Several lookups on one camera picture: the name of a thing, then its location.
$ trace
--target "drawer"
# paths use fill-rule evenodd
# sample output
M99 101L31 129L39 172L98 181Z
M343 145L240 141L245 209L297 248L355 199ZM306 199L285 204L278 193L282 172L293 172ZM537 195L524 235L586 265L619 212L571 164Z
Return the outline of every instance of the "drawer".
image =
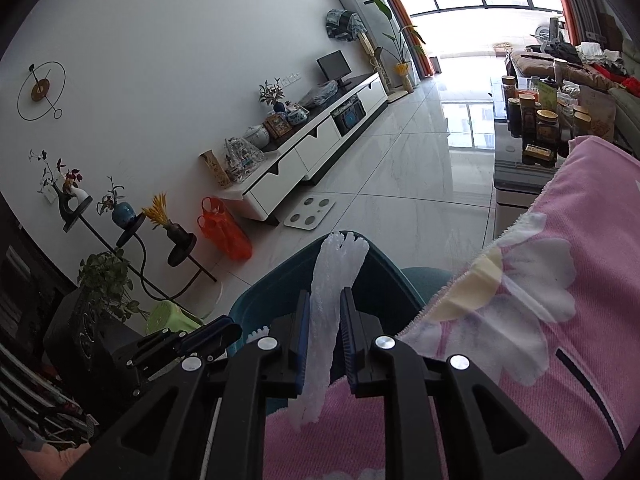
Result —
M385 89L382 88L380 79L376 79L369 86L365 86L358 92L358 97L362 102L364 111L368 114L383 98L386 97Z
M310 170L338 140L340 140L338 127L333 118L329 117L296 144L296 151L306 168Z
M298 152L291 150L269 168L250 189L250 193L267 214L270 214L305 174L306 167Z

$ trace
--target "orange curtain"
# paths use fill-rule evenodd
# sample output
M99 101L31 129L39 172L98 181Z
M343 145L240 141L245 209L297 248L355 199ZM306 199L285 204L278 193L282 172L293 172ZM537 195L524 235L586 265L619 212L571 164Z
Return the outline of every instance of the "orange curtain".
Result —
M569 41L571 44L578 44L578 32L575 28L575 13L571 7L569 0L560 0L562 3L562 10L564 10L564 20L566 22L566 29L569 33Z
M406 12L406 9L404 8L404 5L400 0L387 0L387 1L389 2L389 6L394 12L396 20L398 20L398 24L400 25L400 28L403 28L407 25L413 25L413 23L411 22L411 18L409 17L409 14ZM405 34L404 38L409 42L409 44L419 43L418 40L414 38L412 34ZM428 75L435 74L435 70L433 69L431 60L428 57L424 56L414 48L411 49L411 54L414 59L414 63L417 65L416 70L418 71L420 78L425 78Z

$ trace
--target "silver screw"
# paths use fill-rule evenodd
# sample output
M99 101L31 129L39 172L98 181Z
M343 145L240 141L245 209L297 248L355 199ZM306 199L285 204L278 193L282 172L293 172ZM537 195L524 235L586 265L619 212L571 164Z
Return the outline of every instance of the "silver screw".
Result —
M388 335L381 335L376 338L376 346L385 350L389 350L396 346L396 340Z
M202 361L199 357L191 356L182 361L182 369L186 372L194 372L202 366Z
M276 346L278 346L278 340L274 337L267 336L258 340L258 348L260 350L273 350Z
M470 364L469 359L467 359L463 355L452 356L451 359L449 359L449 363L456 370L466 370L467 368L469 368L469 364Z

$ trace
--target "wall clock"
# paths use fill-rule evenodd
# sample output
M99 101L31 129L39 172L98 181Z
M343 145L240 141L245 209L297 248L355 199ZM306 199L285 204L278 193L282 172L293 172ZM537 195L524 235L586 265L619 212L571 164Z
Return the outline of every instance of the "wall clock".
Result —
M40 66L31 65L29 75L18 92L18 114L25 121L37 121L53 110L53 117L62 117L62 108L56 104L65 89L65 68L57 61Z

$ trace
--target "curtain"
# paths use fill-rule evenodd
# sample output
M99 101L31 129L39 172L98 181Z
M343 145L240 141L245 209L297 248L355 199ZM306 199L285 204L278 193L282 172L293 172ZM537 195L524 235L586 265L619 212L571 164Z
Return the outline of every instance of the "curtain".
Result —
M598 0L561 0L571 43L577 45L587 38L587 32L601 35L598 22Z
M404 5L400 0L387 1L389 3L389 7L391 7L391 10L393 11L394 16L396 17L396 20L398 20L398 25L400 26L400 28L403 28L407 25L412 25L411 18L409 17L409 14L406 12L406 9L404 8ZM405 33L404 38L409 45L419 44L418 40L414 38L412 34ZM420 79L424 79L429 75L435 74L435 70L433 69L431 60L428 57L424 56L414 48L412 48L410 52L412 59L414 60L415 69L417 70Z

